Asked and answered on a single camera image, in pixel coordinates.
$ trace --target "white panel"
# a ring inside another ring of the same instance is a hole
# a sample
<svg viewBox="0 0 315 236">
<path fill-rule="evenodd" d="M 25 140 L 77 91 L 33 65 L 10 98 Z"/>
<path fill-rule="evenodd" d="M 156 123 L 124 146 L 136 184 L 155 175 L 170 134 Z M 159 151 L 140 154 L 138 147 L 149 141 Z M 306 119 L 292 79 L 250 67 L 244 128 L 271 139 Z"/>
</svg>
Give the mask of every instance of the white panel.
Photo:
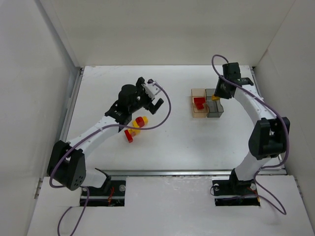
<svg viewBox="0 0 315 236">
<path fill-rule="evenodd" d="M 81 66 L 256 65 L 294 0 L 51 0 Z"/>
<path fill-rule="evenodd" d="M 258 67 L 265 100 L 291 121 L 287 163 L 315 226 L 315 1 L 297 0 Z"/>
<path fill-rule="evenodd" d="M 22 236 L 55 140 L 69 70 L 33 0 L 0 2 L 0 234 Z"/>
<path fill-rule="evenodd" d="M 281 215 L 261 200 L 257 206 L 215 206 L 210 177 L 127 178 L 125 207 L 88 207 L 76 236 L 314 236 L 292 176 L 263 176 L 258 181 L 283 203 Z M 258 192 L 275 201 L 258 187 Z M 29 236 L 55 236 L 68 206 L 77 206 L 79 193 L 52 189 L 48 178 L 37 204 Z M 52 201 L 45 196 L 55 196 Z M 70 235 L 82 207 L 71 209 L 61 223 Z"/>
<path fill-rule="evenodd" d="M 252 77 L 241 66 L 244 77 Z M 253 123 L 235 99 L 222 99 L 220 118 L 192 118 L 191 89 L 215 88 L 218 76 L 211 66 L 97 66 L 86 67 L 67 140 L 94 125 L 118 99 L 125 84 L 138 77 L 157 80 L 172 102 L 166 123 L 142 131 L 128 143 L 123 132 L 106 140 L 90 155 L 87 166 L 104 170 L 232 170 L 247 155 Z M 148 126 L 157 125 L 167 112 L 165 102 L 153 116 L 141 109 L 133 115 L 147 116 Z"/>
</svg>

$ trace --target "red block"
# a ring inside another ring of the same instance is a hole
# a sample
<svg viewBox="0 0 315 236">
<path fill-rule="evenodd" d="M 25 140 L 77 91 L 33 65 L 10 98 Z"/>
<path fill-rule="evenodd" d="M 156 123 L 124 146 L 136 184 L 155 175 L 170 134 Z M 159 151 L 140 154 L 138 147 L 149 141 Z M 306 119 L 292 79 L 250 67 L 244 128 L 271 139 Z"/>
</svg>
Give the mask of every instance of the red block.
<svg viewBox="0 0 315 236">
<path fill-rule="evenodd" d="M 194 97 L 193 98 L 194 103 L 201 103 L 204 104 L 206 103 L 206 98 L 205 97 Z"/>
<path fill-rule="evenodd" d="M 197 103 L 197 104 L 196 104 L 196 108 L 197 108 L 198 110 L 202 110 L 202 109 L 204 109 L 204 106 L 203 106 L 201 103 Z"/>
<path fill-rule="evenodd" d="M 132 138 L 131 134 L 129 133 L 129 131 L 127 129 L 125 130 L 125 135 L 126 135 L 126 137 L 128 139 L 128 142 L 132 143 L 133 138 Z"/>
<path fill-rule="evenodd" d="M 205 97 L 194 97 L 193 102 L 195 103 L 198 110 L 204 109 L 203 104 L 206 103 Z"/>
<path fill-rule="evenodd" d="M 138 126 L 139 126 L 140 128 L 145 125 L 144 120 L 143 120 L 142 117 L 136 118 L 136 122 L 137 122 L 137 124 L 138 124 Z"/>
</svg>

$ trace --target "gray box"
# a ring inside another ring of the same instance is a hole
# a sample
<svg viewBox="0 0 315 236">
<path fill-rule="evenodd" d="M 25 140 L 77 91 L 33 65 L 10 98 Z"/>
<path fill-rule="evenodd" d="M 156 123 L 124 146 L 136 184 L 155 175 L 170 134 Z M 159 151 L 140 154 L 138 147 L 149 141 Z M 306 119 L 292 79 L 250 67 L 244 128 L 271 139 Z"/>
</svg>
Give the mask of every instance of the gray box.
<svg viewBox="0 0 315 236">
<path fill-rule="evenodd" d="M 219 118 L 224 112 L 223 106 L 218 101 L 212 101 L 212 95 L 215 93 L 215 88 L 207 88 L 206 89 L 206 101 L 209 107 L 209 113 L 207 114 L 208 118 Z"/>
</svg>

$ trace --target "white wall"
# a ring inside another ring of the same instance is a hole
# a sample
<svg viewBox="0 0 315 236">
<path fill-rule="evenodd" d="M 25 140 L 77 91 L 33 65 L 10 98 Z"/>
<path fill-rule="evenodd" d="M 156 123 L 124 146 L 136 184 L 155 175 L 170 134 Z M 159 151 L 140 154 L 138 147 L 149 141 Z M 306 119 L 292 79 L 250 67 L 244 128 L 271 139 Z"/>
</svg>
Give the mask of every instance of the white wall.
<svg viewBox="0 0 315 236">
<path fill-rule="evenodd" d="M 294 2 L 42 1 L 52 2 L 55 26 L 81 66 L 208 65 L 218 52 L 257 65 Z"/>
<path fill-rule="evenodd" d="M 287 163 L 315 228 L 315 1 L 296 0 L 255 73 L 266 101 L 291 121 Z"/>
<path fill-rule="evenodd" d="M 0 234 L 22 236 L 70 72 L 33 0 L 0 0 Z"/>
</svg>

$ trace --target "screw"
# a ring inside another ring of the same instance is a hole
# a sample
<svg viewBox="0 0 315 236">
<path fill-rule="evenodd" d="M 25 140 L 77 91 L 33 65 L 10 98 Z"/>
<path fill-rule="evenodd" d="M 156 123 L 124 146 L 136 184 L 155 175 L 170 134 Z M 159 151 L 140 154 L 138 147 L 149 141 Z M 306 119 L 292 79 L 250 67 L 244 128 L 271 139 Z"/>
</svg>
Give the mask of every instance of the screw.
<svg viewBox="0 0 315 236">
<path fill-rule="evenodd" d="M 126 186 L 125 185 L 120 185 L 119 186 L 119 191 L 124 192 L 126 190 Z"/>
<path fill-rule="evenodd" d="M 251 190 L 255 191 L 257 188 L 256 188 L 256 184 L 252 183 L 251 186 L 250 186 Z"/>
<path fill-rule="evenodd" d="M 219 191 L 220 189 L 219 189 L 219 184 L 218 183 L 215 183 L 214 185 L 213 185 L 213 189 L 215 190 L 215 191 Z"/>
</svg>

